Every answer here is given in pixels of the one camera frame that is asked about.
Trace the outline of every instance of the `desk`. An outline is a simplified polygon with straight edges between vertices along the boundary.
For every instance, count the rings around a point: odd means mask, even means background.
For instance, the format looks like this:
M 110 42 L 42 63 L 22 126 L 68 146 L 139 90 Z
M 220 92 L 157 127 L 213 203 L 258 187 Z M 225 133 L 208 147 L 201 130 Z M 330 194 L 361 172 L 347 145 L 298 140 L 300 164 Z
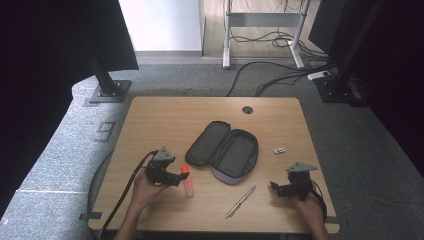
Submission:
M 250 106 L 251 114 L 242 109 Z M 311 171 L 324 194 L 328 216 L 334 207 L 321 172 L 315 149 L 295 98 L 242 97 L 136 97 L 124 122 L 116 149 L 93 208 L 102 212 L 100 220 L 90 219 L 89 226 L 98 230 L 104 224 L 139 161 L 150 151 L 166 146 L 176 157 L 167 170 L 180 172 L 184 156 L 205 127 L 214 120 L 231 124 L 254 134 L 259 141 L 258 161 L 253 171 L 235 186 L 226 185 L 212 175 L 210 167 L 191 166 L 194 198 L 186 198 L 184 184 L 170 187 L 146 208 L 139 230 L 195 232 L 266 232 L 305 233 L 308 228 L 291 201 L 279 198 L 269 182 L 288 184 L 286 168 L 295 162 L 318 167 Z M 287 152 L 274 155 L 273 149 Z M 253 186 L 255 192 L 237 213 L 225 214 Z M 122 203 L 108 229 L 118 229 L 131 198 Z M 337 224 L 326 224 L 330 233 Z

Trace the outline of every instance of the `black cable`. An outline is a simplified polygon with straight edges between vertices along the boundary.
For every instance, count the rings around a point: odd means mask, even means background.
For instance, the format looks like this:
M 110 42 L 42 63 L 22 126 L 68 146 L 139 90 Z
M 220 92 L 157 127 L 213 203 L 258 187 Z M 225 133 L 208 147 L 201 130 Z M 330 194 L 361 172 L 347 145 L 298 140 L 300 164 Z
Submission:
M 323 60 L 323 61 L 329 61 L 328 56 L 322 56 L 322 55 L 326 55 L 326 53 L 309 49 L 308 47 L 306 47 L 305 43 L 303 43 L 302 41 L 300 41 L 298 46 L 299 46 L 300 51 L 306 56 L 314 57 L 314 58 L 317 58 L 317 59 L 320 59 L 320 60 Z
M 103 225 L 102 229 L 100 230 L 99 239 L 102 239 L 103 232 L 106 230 L 106 228 L 109 225 L 110 221 L 115 216 L 115 213 L 118 211 L 119 207 L 121 206 L 122 202 L 124 201 L 125 197 L 127 196 L 127 193 L 130 190 L 130 188 L 131 188 L 131 185 L 132 185 L 132 183 L 134 181 L 134 178 L 137 176 L 138 172 L 143 167 L 144 162 L 146 161 L 146 159 L 150 155 L 153 155 L 154 156 L 154 155 L 156 155 L 157 152 L 158 152 L 158 150 L 149 152 L 146 156 L 144 156 L 144 158 L 140 161 L 140 163 L 134 169 L 134 172 L 131 174 L 131 177 L 128 180 L 127 186 L 125 187 L 124 192 L 121 195 L 121 198 L 118 200 L 118 203 L 116 203 L 115 208 L 112 210 L 112 212 L 110 213 L 109 217 L 107 218 L 105 224 Z
M 91 179 L 90 187 L 88 189 L 87 214 L 90 214 L 91 211 L 93 210 L 93 206 L 91 206 L 91 204 L 90 204 L 90 196 L 93 194 L 95 179 L 98 177 L 98 175 L 100 173 L 100 169 L 106 163 L 106 160 L 108 160 L 110 158 L 110 156 L 112 155 L 113 151 L 114 151 L 114 149 L 112 149 L 112 151 L 110 151 L 110 153 L 108 155 L 106 155 L 106 157 L 102 160 L 102 162 L 100 163 L 100 165 L 97 168 L 96 172 L 94 173 L 93 178 Z M 89 229 L 90 229 L 91 236 L 94 239 L 98 239 L 97 236 L 94 234 L 94 231 L 91 228 L 89 228 Z
M 278 47 L 278 48 L 288 48 L 288 47 L 290 47 L 289 41 L 290 41 L 290 40 L 292 40 L 292 37 L 291 37 L 289 34 L 287 34 L 287 33 L 284 33 L 284 35 L 281 35 L 281 34 L 280 34 L 281 32 L 279 32 L 279 30 L 277 30 L 277 32 L 278 32 L 279 34 L 278 34 L 278 36 L 277 36 L 277 37 L 275 37 L 275 38 L 273 39 L 273 41 L 272 41 L 272 46 L 274 46 L 274 47 Z M 279 44 L 279 41 L 285 41 L 285 42 L 286 42 L 286 44 L 284 44 L 284 45 L 280 45 L 280 44 Z
M 268 37 L 271 34 L 278 34 L 278 33 L 282 33 L 282 32 L 278 32 L 278 31 L 269 32 L 269 33 L 263 35 L 262 37 L 257 37 L 257 38 L 247 38 L 247 37 L 243 37 L 243 36 L 234 36 L 232 31 L 230 31 L 230 33 L 231 33 L 231 38 L 234 39 L 236 42 L 272 42 L 272 41 L 275 41 L 276 38 L 273 38 L 273 39 L 263 39 L 263 38 Z
M 321 188 L 319 187 L 319 185 L 316 182 L 314 182 L 313 180 L 311 180 L 311 182 L 313 182 L 315 184 L 315 186 L 318 187 L 318 190 L 320 192 L 320 194 L 318 194 L 315 190 L 311 189 L 311 193 L 319 201 L 319 204 L 320 204 L 321 210 L 322 210 L 323 220 L 324 220 L 324 223 L 325 223 L 325 221 L 327 220 L 327 205 L 325 204 L 324 197 L 322 195 Z
M 284 1 L 284 0 L 281 0 L 280 4 L 277 6 L 277 8 L 275 8 L 274 12 L 277 12 L 278 8 L 279 8 L 281 5 L 283 5 L 283 1 Z
M 237 83 L 238 77 L 239 77 L 240 73 L 242 72 L 242 70 L 243 70 L 244 68 L 246 68 L 247 66 L 249 66 L 249 65 L 251 65 L 251 64 L 260 64 L 260 63 L 277 65 L 277 66 L 284 67 L 284 68 L 287 68 L 287 69 L 290 69 L 290 70 L 294 70 L 294 71 L 302 71 L 302 70 L 299 70 L 299 69 L 291 68 L 291 67 L 288 67 L 288 66 L 285 66 L 285 65 L 282 65 L 282 64 L 278 64 L 278 63 L 273 63 L 273 62 L 256 61 L 256 62 L 246 63 L 245 65 L 243 65 L 243 66 L 242 66 L 242 67 L 241 67 L 241 68 L 237 71 L 237 74 L 236 74 L 236 76 L 235 76 L 235 78 L 234 78 L 233 84 L 232 84 L 232 86 L 231 86 L 230 90 L 228 91 L 228 93 L 227 93 L 225 96 L 226 96 L 226 97 L 228 97 L 228 96 L 231 94 L 231 92 L 234 90 L 234 87 L 235 87 L 235 85 L 236 85 L 236 83 Z
M 262 87 L 259 86 L 256 89 L 256 93 L 255 93 L 254 97 L 258 97 L 265 89 L 267 89 L 268 87 L 270 87 L 273 84 L 276 84 L 277 82 L 279 82 L 281 80 L 288 79 L 288 78 L 293 78 L 293 77 L 299 77 L 300 78 L 300 77 L 306 76 L 308 74 L 311 74 L 313 72 L 323 71 L 323 70 L 326 70 L 326 69 L 329 69 L 329 68 L 332 68 L 332 67 L 335 66 L 333 63 L 327 63 L 327 64 L 325 64 L 323 66 L 320 66 L 320 67 L 317 67 L 317 68 L 313 68 L 313 69 L 296 69 L 296 68 L 288 67 L 288 66 L 285 66 L 285 65 L 282 65 L 282 64 L 278 64 L 278 63 L 273 63 L 273 62 L 266 62 L 266 61 L 250 62 L 250 63 L 247 63 L 247 64 L 243 65 L 237 71 L 237 74 L 236 74 L 236 76 L 234 78 L 233 84 L 231 85 L 231 88 L 228 91 L 228 93 L 225 95 L 225 97 L 230 96 L 231 92 L 234 90 L 235 85 L 236 85 L 236 83 L 237 83 L 237 81 L 239 79 L 239 76 L 240 76 L 240 73 L 242 72 L 242 70 L 245 69 L 247 66 L 252 65 L 252 64 L 272 64 L 272 65 L 284 67 L 284 68 L 287 68 L 287 69 L 290 69 L 290 70 L 293 70 L 293 71 L 296 71 L 296 72 L 302 72 L 301 74 L 297 74 L 297 75 L 291 75 L 291 76 L 285 76 L 285 77 L 277 77 L 277 78 L 274 78 L 274 79 L 272 79 L 272 80 L 270 80 L 270 81 L 268 81 L 268 82 L 266 82 L 264 84 L 261 84 L 260 86 L 262 86 Z
M 286 0 L 286 5 L 284 6 L 284 12 L 287 11 L 287 6 L 289 5 L 289 0 Z
M 286 2 L 286 8 L 284 9 L 284 12 L 286 11 L 287 7 L 290 8 L 291 10 L 297 10 L 299 9 L 299 12 L 302 11 L 302 7 L 303 7 L 303 3 L 305 0 L 301 0 L 299 6 L 292 8 L 292 7 L 288 7 L 288 1 Z
M 247 0 L 246 0 L 246 6 L 250 10 L 250 12 L 253 12 L 252 9 L 249 7 L 249 3 L 247 2 Z
M 310 60 L 308 60 L 308 63 L 307 63 L 308 67 L 310 69 L 313 69 L 313 67 L 311 66 L 311 62 L 327 62 L 327 60 L 321 60 L 321 59 L 310 59 Z

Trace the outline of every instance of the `black pencil case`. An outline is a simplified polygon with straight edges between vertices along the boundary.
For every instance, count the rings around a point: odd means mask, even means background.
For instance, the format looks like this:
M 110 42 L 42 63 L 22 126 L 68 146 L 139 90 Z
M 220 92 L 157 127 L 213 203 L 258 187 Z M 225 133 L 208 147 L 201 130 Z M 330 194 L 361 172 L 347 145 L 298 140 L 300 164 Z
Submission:
M 185 159 L 198 167 L 211 165 L 213 175 L 226 184 L 236 184 L 250 173 L 258 158 L 256 137 L 230 124 L 211 122 L 187 151 Z

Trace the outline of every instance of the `grey carpet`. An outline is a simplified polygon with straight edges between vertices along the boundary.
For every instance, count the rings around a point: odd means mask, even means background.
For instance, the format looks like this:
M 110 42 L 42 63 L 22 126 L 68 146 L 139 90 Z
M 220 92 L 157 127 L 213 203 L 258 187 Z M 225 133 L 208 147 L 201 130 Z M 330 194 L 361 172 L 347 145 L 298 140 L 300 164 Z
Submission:
M 114 80 L 132 81 L 120 104 L 87 103 L 97 86 L 94 77 L 76 84 L 66 116 L 1 219 L 0 238 L 91 239 L 79 217 L 87 211 L 91 180 L 116 144 L 131 99 L 225 96 L 240 67 L 143 64 L 140 71 L 114 72 Z M 257 86 L 288 72 L 251 65 L 231 96 L 253 96 Z M 332 239 L 424 239 L 424 180 L 370 109 L 322 103 L 306 77 L 271 86 L 261 97 L 299 99 L 341 224 Z

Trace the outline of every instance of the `silver pen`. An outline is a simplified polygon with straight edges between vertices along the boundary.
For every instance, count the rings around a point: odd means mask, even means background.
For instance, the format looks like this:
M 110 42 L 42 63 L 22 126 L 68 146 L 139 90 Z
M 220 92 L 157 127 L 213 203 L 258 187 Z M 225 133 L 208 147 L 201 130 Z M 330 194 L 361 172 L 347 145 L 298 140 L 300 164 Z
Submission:
M 256 186 L 252 187 L 244 196 L 234 205 L 233 208 L 231 208 L 230 211 L 228 211 L 227 215 L 225 215 L 225 218 L 229 218 L 234 215 L 234 213 L 240 208 L 241 204 L 246 201 L 246 199 L 252 195 L 253 191 L 255 191 Z

